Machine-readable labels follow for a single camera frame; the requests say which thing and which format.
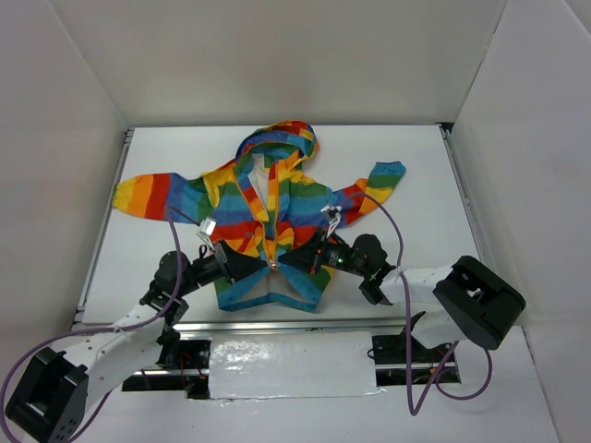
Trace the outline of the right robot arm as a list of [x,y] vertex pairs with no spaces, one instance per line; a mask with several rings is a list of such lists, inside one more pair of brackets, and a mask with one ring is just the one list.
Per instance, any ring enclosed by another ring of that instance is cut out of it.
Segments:
[[330,268],[361,278],[359,291],[372,305],[403,303],[410,315],[402,338],[404,355],[424,360],[435,347],[470,341],[497,350],[526,307],[524,297],[472,256],[434,269],[390,264],[374,234],[364,233],[348,245],[337,235],[316,232],[305,244],[281,255],[279,262],[314,275]]

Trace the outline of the rainbow striped hooded jacket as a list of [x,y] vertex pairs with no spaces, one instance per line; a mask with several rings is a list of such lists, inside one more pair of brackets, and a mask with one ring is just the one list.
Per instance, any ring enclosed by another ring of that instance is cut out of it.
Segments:
[[[378,162],[368,177],[332,190],[303,171],[304,162],[319,148],[309,124],[276,123],[252,133],[232,160],[197,178],[177,173],[128,178],[116,186],[112,205],[127,215],[155,221],[201,222],[210,216],[216,220],[213,240],[224,240],[234,251],[266,261],[266,269],[243,281],[215,281],[220,309],[279,303],[312,312],[332,270],[308,275],[284,267],[278,258],[328,227],[320,213],[326,205],[342,207],[338,225],[344,228],[385,202],[406,173],[401,162]],[[277,263],[277,271],[271,271],[271,261]]]

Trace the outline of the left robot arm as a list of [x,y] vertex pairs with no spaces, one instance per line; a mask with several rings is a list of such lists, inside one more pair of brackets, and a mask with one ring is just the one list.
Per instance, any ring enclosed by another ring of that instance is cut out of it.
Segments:
[[70,332],[79,342],[55,350],[49,341],[22,357],[26,368],[5,402],[1,426],[13,423],[38,442],[71,442],[91,406],[140,369],[175,365],[181,356],[173,327],[187,312],[185,295],[223,279],[242,281],[266,268],[225,242],[207,257],[189,260],[180,250],[159,261],[149,290],[108,327]]

